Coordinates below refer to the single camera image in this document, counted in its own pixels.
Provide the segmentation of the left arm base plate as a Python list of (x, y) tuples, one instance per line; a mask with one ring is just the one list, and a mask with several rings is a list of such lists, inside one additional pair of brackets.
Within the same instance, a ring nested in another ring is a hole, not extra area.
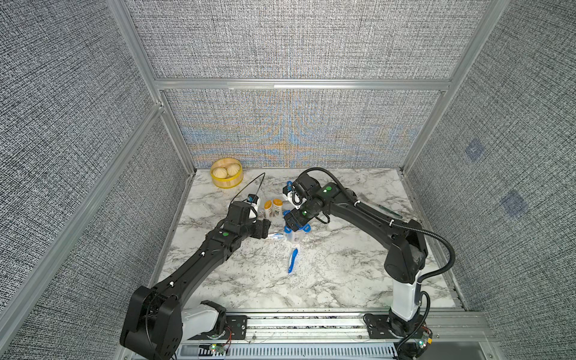
[(228, 315), (227, 309), (213, 301), (201, 301), (204, 308), (211, 311), (210, 320), (213, 327), (199, 334), (200, 340), (244, 340), (248, 330), (248, 317), (245, 315)]

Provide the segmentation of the orange cap bottle three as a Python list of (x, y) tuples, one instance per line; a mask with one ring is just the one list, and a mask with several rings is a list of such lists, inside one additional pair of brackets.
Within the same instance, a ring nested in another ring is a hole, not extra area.
[(283, 205), (284, 205), (284, 202), (281, 199), (273, 199), (272, 206), (273, 206), (273, 214), (275, 217), (282, 216)]

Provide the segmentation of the clear plastic container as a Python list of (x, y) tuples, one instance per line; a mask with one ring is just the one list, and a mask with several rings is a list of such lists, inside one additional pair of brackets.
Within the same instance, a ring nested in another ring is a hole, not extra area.
[(292, 246), (298, 246), (301, 238), (299, 236), (299, 234), (297, 232), (294, 231), (285, 231), (284, 232), (284, 236), (285, 239), (292, 245)]

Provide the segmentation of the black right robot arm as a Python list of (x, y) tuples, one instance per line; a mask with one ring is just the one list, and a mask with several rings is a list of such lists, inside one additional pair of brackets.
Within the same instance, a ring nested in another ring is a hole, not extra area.
[[(324, 224), (340, 218), (379, 242), (386, 250), (384, 269), (393, 280), (392, 305), (385, 327), (396, 338), (408, 339), (425, 325), (420, 314), (422, 283), (446, 273), (455, 264), (455, 249), (442, 236), (423, 229), (415, 220), (404, 222), (364, 204), (353, 190), (345, 187), (331, 172), (321, 167), (304, 170), (288, 181), (284, 198), (294, 209), (283, 218), (292, 231), (303, 230), (319, 215)], [(426, 237), (436, 239), (448, 251), (447, 263), (438, 270), (424, 273), (428, 246)]]

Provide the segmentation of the orange cap bottle two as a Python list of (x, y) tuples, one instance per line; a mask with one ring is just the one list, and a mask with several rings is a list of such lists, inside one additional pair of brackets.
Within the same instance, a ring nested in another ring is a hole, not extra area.
[(263, 211), (265, 219), (270, 220), (271, 218), (274, 217), (274, 208), (271, 200), (265, 202)]

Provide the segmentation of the toothpaste tube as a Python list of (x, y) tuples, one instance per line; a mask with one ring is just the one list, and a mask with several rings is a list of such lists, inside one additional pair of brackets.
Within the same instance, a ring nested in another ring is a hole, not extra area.
[(283, 232), (270, 233), (267, 236), (268, 240), (285, 240), (286, 236)]

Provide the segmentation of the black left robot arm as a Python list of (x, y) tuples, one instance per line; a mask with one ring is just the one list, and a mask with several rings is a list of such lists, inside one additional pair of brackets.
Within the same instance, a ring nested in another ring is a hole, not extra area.
[(201, 283), (225, 263), (247, 238), (264, 239), (271, 222), (254, 205), (235, 201), (208, 232), (199, 249), (174, 273), (130, 297), (119, 343), (146, 359), (171, 359), (184, 337), (182, 306)]

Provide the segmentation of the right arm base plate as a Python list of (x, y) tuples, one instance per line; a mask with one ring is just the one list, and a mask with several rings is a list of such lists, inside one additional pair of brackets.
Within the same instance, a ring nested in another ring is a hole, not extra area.
[(394, 313), (388, 314), (365, 313), (362, 320), (366, 325), (370, 339), (402, 339), (410, 335), (418, 324), (421, 327), (412, 338), (432, 337), (433, 332), (423, 322), (424, 317), (417, 314), (411, 320), (405, 321)]

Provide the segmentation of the blue toothbrush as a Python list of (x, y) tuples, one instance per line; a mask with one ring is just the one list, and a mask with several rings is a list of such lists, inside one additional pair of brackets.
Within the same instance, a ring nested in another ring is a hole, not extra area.
[(294, 268), (295, 268), (296, 259), (297, 259), (298, 254), (299, 254), (298, 248), (292, 249), (292, 252), (291, 252), (290, 258), (289, 258), (289, 267), (287, 270), (287, 273), (289, 275), (291, 275), (294, 272)]

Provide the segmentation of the blue lid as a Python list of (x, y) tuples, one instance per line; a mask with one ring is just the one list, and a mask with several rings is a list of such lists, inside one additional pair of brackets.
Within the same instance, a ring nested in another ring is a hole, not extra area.
[[(288, 226), (285, 226), (283, 230), (286, 234), (293, 233), (293, 230), (291, 228), (289, 228)], [(311, 231), (311, 225), (306, 224), (305, 226), (301, 227), (299, 230), (303, 231), (304, 233), (309, 233)]]

